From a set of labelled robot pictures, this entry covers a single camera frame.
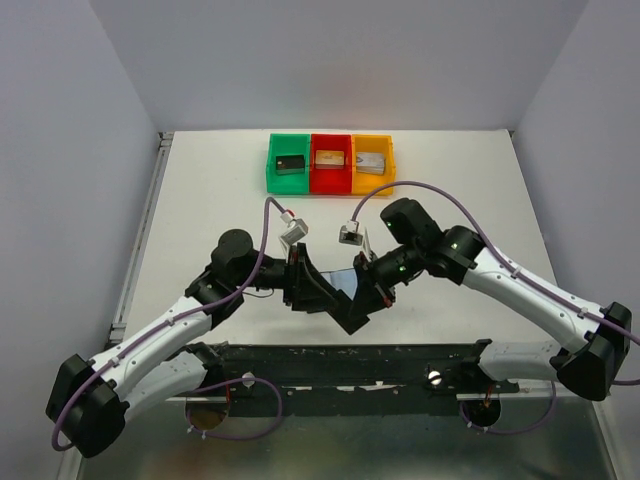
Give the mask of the black leather card holder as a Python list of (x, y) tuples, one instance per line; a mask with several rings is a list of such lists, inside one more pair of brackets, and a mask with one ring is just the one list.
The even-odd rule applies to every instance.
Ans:
[(342, 269), (319, 273), (322, 291), (331, 299), (345, 296), (353, 300), (358, 288), (358, 278), (354, 269)]

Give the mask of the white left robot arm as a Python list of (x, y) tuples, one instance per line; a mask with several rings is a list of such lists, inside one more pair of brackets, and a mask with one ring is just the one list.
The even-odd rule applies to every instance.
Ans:
[(59, 367), (45, 413), (55, 450), (102, 453), (140, 410), (174, 395), (214, 393), (220, 368), (190, 342), (217, 328), (243, 304), (248, 288), (280, 290), (294, 311), (327, 313), (342, 328), (356, 290), (353, 270), (321, 272), (303, 243), (274, 259), (241, 229), (225, 232), (204, 271), (159, 318), (88, 360), (73, 355)]

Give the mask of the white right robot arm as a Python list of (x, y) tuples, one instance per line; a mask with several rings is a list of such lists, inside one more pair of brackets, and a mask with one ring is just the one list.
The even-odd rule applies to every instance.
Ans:
[(353, 261), (357, 284), (350, 317), (392, 307), (396, 285), (426, 272), (493, 298), (551, 338), (545, 343), (490, 342), (460, 367), (467, 389), (480, 392), (494, 381), (547, 380), (587, 400), (606, 398), (630, 348), (628, 308), (618, 302), (601, 306), (560, 289), (467, 227), (441, 229), (413, 199), (392, 202), (380, 218), (398, 244), (382, 256), (369, 250), (367, 232), (357, 221), (340, 229), (341, 243), (362, 249)]

